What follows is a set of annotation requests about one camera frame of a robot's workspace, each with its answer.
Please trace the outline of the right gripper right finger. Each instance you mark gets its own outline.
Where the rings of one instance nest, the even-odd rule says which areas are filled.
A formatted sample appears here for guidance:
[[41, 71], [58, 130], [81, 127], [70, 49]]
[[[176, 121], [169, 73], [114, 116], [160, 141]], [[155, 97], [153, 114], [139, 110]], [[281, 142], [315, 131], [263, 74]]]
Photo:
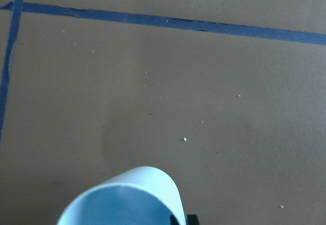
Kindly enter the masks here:
[[186, 224], [187, 225], [199, 225], [198, 216], [195, 214], [188, 214], [186, 216]]

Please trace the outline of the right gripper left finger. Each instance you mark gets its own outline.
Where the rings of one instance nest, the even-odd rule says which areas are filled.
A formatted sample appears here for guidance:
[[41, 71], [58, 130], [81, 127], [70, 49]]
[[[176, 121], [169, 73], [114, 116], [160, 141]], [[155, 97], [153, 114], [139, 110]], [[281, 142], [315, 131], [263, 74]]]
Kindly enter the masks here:
[[174, 215], [170, 216], [170, 225], [179, 225], [179, 222]]

